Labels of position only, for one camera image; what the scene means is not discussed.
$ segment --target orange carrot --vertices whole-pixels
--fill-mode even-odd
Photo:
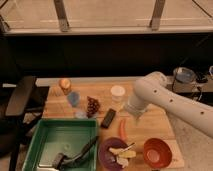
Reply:
[[[119,137],[120,137],[123,141],[126,141],[126,140],[127,140],[125,125],[126,125],[126,118],[122,119],[122,120],[120,121],[120,125],[119,125]]]

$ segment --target green plastic tray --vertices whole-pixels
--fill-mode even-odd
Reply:
[[[62,152],[69,157],[78,154],[98,134],[98,123],[90,119],[42,119],[30,144],[23,171],[51,171],[55,156]],[[97,143],[85,160],[65,171],[95,171]]]

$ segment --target orange bowl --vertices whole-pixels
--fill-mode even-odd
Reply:
[[[161,139],[151,138],[144,143],[144,161],[154,169],[167,167],[172,161],[172,152],[169,146]]]

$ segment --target wooden cutting board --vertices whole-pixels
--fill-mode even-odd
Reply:
[[[136,150],[137,157],[131,160],[129,167],[125,170],[151,170],[147,164],[144,163],[142,155],[143,144],[149,138],[160,138],[170,146],[173,158],[168,168],[184,167],[184,160],[165,110],[155,105],[149,105],[149,110],[136,122],[132,115],[122,109],[122,102],[118,103],[112,101],[110,89],[113,85],[121,85],[126,89],[124,101],[127,100],[132,91],[131,81],[72,84],[72,91],[76,91],[80,94],[78,108],[86,110],[87,96],[99,100],[101,104],[99,115],[97,116],[99,123],[103,120],[109,108],[118,111],[110,127],[108,129],[99,130],[100,143],[109,137],[119,137],[118,127],[120,121],[126,118],[125,130],[127,134],[127,143],[136,143],[133,149]],[[73,118],[78,108],[72,108],[60,87],[58,85],[53,85],[49,90],[43,118]],[[97,170],[105,169],[98,163]]]

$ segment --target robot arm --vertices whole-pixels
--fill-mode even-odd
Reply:
[[[140,115],[153,103],[213,137],[213,107],[177,95],[167,90],[166,84],[166,76],[160,72],[138,79],[125,108],[131,114]]]

